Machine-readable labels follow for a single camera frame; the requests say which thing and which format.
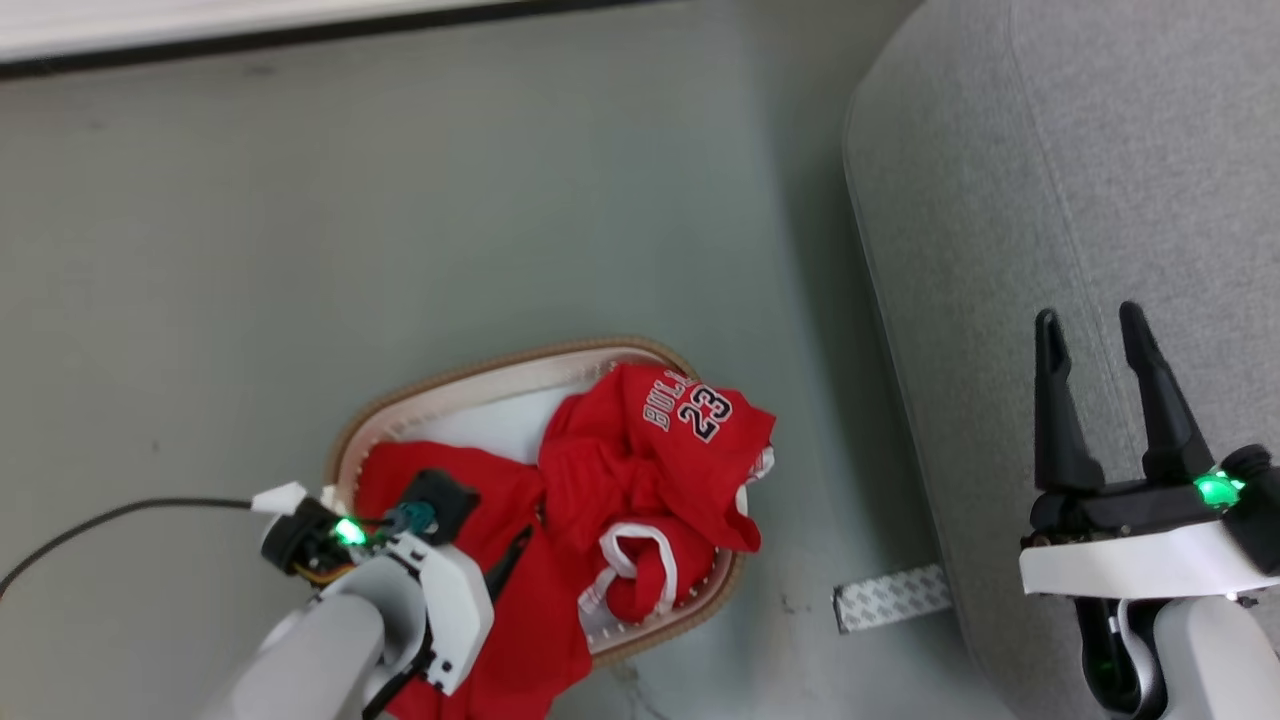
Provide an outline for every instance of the wire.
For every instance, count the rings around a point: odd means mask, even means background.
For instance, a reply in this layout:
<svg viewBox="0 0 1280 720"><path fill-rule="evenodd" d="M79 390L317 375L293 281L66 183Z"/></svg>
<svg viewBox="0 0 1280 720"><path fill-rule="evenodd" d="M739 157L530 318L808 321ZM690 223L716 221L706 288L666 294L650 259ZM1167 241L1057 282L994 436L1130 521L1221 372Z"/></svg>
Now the wire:
<svg viewBox="0 0 1280 720"><path fill-rule="evenodd" d="M529 541L532 537L534 527L525 525L525 529L520 530L520 534L507 546L507 552L498 560L498 564L489 568L489 571L484 574L484 584L489 588L489 600L497 601L498 596L502 594L502 588L507 587L507 580L511 579L511 573L516 569L516 562L525 553L525 548L529 547Z"/></svg>
<svg viewBox="0 0 1280 720"><path fill-rule="evenodd" d="M390 680L387 680L387 684L369 701L365 711L360 714L361 720L378 720L378 717L381 717L383 711L387 710L392 700L408 685L410 680L421 676L433 660L435 660L435 653L431 652L431 625L428 624L426 635L422 638L422 644L417 648L417 655L413 656L413 660L403 670L393 675Z"/></svg>
<svg viewBox="0 0 1280 720"><path fill-rule="evenodd" d="M252 503L247 500L224 500L218 497L154 497L151 500L140 500L138 502L131 502L128 505L122 505L115 510L108 510L101 515L91 518L79 525L67 530L65 533L58 536L56 538L40 546L38 550L28 555L22 562L18 564L8 575L0 580L0 600L4 594L9 592L9 585L18 579L18 575L26 573L32 565L40 561L41 557L49 555L50 552L58 550L61 544L68 541L81 536L93 528L110 523L122 515L128 515L131 512L137 512L138 510L150 510L152 507L224 507L228 510L250 510Z"/></svg>
<svg viewBox="0 0 1280 720"><path fill-rule="evenodd" d="M343 565L342 568L338 568L337 570L334 570L332 573L326 573L324 575L319 575L316 573L312 573L311 570L307 570L302 565L298 565L298 564L293 565L293 571L297 573L298 577L301 577L303 580L311 583L312 585L321 587L321 588L325 587L325 585L333 584L338 578L346 575L347 573L351 573L355 569L356 569L355 565Z"/></svg>

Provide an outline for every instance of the gray sofa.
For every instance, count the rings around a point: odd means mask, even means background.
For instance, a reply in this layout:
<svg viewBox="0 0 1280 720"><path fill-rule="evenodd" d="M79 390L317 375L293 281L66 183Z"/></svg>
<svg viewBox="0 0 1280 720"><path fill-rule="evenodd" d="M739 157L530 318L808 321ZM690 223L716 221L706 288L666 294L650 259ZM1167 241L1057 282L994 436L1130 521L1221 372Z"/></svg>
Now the gray sofa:
<svg viewBox="0 0 1280 720"><path fill-rule="evenodd" d="M1217 457L1280 446L1280 4L929 0L858 90L846 170L966 639L1019 717L1100 716L1074 615L1023 597L1033 320L1140 474L1139 300ZM1280 593L1256 609L1280 638Z"/></svg>

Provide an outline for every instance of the laundry basket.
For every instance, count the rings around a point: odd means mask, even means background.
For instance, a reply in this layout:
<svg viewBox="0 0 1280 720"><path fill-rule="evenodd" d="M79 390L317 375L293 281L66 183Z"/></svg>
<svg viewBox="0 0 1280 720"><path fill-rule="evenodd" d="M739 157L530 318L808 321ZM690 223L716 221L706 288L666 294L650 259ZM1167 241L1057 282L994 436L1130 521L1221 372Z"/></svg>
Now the laundry basket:
<svg viewBox="0 0 1280 720"><path fill-rule="evenodd" d="M334 500L353 507L365 457L380 442L429 439L535 464L561 401L585 392L617 364L663 365L698 377L671 350L635 337L556 345L444 373L361 411L334 443L326 484ZM690 602L640 625L620 623L603 606L582 612L593 665L612 665L705 621L728 601L744 560L740 552L718 550Z"/></svg>

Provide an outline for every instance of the gray floor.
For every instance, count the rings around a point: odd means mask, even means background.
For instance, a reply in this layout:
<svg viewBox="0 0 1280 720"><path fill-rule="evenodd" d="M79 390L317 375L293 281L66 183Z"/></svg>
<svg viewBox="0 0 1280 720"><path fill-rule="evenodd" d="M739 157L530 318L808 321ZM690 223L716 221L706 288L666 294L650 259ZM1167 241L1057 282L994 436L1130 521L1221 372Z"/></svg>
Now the gray floor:
<svg viewBox="0 0 1280 720"><path fill-rule="evenodd" d="M838 128L911 0L671 1L0 85L0 565L154 493L316 484L366 400L641 333L781 418L712 623L556 717L1005 717L932 561ZM303 593L261 523L99 530L0 605L0 716L183 717Z"/></svg>

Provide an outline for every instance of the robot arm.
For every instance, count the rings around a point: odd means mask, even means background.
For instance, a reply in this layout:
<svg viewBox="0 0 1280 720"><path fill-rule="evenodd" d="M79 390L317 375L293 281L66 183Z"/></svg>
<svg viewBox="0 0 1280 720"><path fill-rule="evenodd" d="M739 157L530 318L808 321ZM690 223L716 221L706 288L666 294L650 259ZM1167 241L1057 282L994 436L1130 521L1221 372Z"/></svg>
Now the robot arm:
<svg viewBox="0 0 1280 720"><path fill-rule="evenodd" d="M1280 660L1238 593L1280 584L1280 470L1261 446L1213 465L1142 309L1120 309L1138 377L1146 478L1107 484L1084 443L1057 315L1036 325L1036 486L1019 559L1028 594L1071 597L1082 669L1110 717L1280 711Z"/></svg>
<svg viewBox="0 0 1280 720"><path fill-rule="evenodd" d="M428 470L388 514L390 527L369 538L300 498L268 530L262 555L324 587L268 635L201 720L374 720L416 678L453 694L529 538L518 536L486 578L452 544L477 502Z"/></svg>

